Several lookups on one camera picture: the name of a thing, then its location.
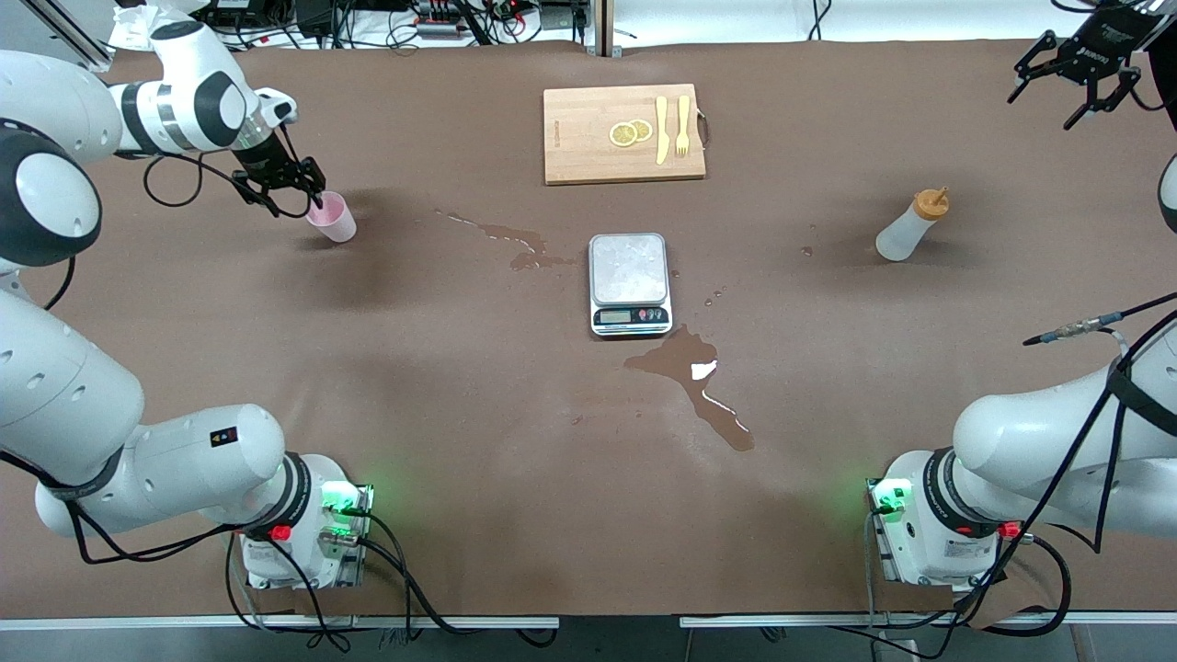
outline lemon slice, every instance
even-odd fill
[[[631,119],[630,124],[633,125],[633,128],[638,130],[638,139],[634,143],[645,143],[654,134],[654,127],[650,126],[650,123],[644,119]]]
[[[638,130],[627,121],[620,121],[609,130],[610,143],[618,147],[629,147],[638,141]]]

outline yellow knife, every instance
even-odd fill
[[[658,165],[666,161],[666,153],[670,152],[670,135],[666,133],[666,98],[659,97],[654,100],[658,110]]]

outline white bottle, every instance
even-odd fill
[[[947,213],[947,187],[944,187],[939,191],[926,188],[917,193],[907,211],[875,238],[875,247],[879,254],[891,262],[911,257],[927,229]]]

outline red button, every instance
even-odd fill
[[[1016,538],[1020,532],[1022,527],[1017,522],[1006,522],[997,525],[997,534],[1005,539]]]

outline black sticker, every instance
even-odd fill
[[[237,426],[208,432],[208,441],[212,442],[213,448],[232,444],[237,441]]]

